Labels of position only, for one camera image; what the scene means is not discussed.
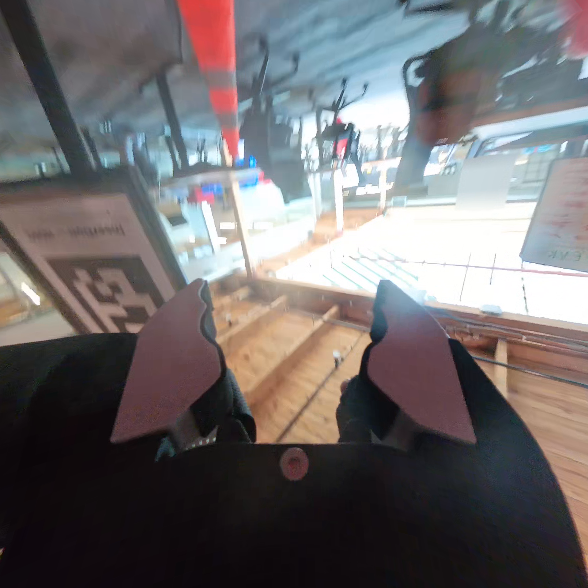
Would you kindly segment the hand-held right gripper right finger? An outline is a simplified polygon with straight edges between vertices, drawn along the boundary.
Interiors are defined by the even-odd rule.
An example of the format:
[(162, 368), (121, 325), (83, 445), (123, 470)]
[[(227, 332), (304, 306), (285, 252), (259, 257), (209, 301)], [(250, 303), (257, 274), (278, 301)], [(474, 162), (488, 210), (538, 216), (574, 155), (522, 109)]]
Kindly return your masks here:
[(391, 281), (380, 281), (371, 325), (371, 348), (362, 371), (397, 408), (379, 439), (411, 449), (417, 435), (475, 445), (449, 337), (425, 307)]

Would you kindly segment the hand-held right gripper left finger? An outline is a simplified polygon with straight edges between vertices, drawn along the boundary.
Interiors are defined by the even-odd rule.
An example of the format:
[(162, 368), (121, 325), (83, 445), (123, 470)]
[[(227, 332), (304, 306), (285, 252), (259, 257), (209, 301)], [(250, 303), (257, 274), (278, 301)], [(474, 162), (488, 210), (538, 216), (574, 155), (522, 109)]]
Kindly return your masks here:
[(178, 450), (187, 450), (205, 429), (197, 424), (193, 407), (225, 374), (209, 285), (196, 279), (160, 307), (138, 333), (111, 443), (162, 434)]

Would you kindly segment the table with wooden leg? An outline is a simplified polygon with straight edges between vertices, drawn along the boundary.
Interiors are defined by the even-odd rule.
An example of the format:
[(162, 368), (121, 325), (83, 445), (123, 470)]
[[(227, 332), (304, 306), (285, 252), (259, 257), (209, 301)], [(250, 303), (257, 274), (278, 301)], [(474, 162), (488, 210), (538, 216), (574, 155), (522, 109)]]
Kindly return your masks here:
[(156, 208), (187, 283), (212, 282), (242, 269), (251, 274), (241, 188), (258, 178), (257, 169), (214, 166), (160, 182)]

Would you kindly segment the black metal pole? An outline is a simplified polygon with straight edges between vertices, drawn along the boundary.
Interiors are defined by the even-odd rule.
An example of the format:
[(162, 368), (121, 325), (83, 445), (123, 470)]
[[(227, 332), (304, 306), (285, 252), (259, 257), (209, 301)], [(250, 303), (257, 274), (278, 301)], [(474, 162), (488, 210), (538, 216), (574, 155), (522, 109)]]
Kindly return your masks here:
[(78, 178), (95, 172), (45, 42), (27, 1), (1, 1), (1, 15), (56, 141)]

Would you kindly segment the black office chair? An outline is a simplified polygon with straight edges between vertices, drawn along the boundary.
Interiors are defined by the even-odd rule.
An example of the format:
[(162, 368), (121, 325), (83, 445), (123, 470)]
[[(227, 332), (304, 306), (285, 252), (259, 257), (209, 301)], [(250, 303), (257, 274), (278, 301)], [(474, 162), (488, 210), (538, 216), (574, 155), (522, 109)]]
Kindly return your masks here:
[(245, 101), (249, 103), (243, 112), (239, 129), (244, 161), (250, 165), (254, 160), (264, 178), (281, 191), (284, 203), (289, 204), (309, 198), (312, 194), (302, 161), (302, 139), (298, 139), (297, 146), (292, 145), (294, 129), (291, 119), (279, 119), (274, 103), (275, 91), (298, 73), (300, 55), (298, 52), (292, 55), (289, 72), (270, 79), (270, 48), (265, 36), (259, 37), (259, 49), (263, 55), (259, 72), (254, 74), (248, 87), (238, 86), (238, 94), (244, 93)]
[(313, 99), (313, 110), (316, 122), (316, 144), (318, 147), (319, 164), (326, 168), (337, 162), (357, 160), (357, 145), (359, 133), (353, 123), (345, 123), (341, 119), (342, 112), (349, 106), (364, 99), (369, 88), (365, 82), (362, 92), (352, 99), (346, 97), (349, 79), (344, 77), (341, 82), (341, 91), (330, 105), (321, 105)]

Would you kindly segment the white paper sign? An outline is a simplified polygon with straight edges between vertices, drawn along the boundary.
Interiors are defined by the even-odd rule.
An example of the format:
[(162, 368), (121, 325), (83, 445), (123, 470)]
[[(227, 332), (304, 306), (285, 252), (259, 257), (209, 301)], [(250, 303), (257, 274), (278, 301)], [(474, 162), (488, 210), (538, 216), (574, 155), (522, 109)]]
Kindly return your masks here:
[(587, 158), (552, 162), (520, 259), (587, 273)]

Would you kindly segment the orange striped column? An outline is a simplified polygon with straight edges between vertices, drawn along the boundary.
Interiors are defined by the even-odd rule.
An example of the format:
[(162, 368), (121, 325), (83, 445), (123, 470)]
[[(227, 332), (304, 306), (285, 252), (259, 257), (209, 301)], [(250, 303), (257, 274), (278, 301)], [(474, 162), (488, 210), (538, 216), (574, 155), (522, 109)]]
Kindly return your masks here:
[(232, 159), (239, 155), (234, 1), (177, 1), (213, 113)]

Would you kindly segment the blurred dark brown object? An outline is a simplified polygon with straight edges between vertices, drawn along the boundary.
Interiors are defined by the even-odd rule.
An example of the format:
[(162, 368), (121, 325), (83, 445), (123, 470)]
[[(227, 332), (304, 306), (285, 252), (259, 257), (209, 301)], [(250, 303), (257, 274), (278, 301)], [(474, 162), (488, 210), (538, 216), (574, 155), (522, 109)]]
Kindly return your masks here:
[(484, 52), (494, 32), (480, 22), (464, 33), (407, 59), (401, 69), (409, 122), (394, 179), (395, 195), (423, 194), (424, 171), (439, 141), (467, 133), (488, 73)]

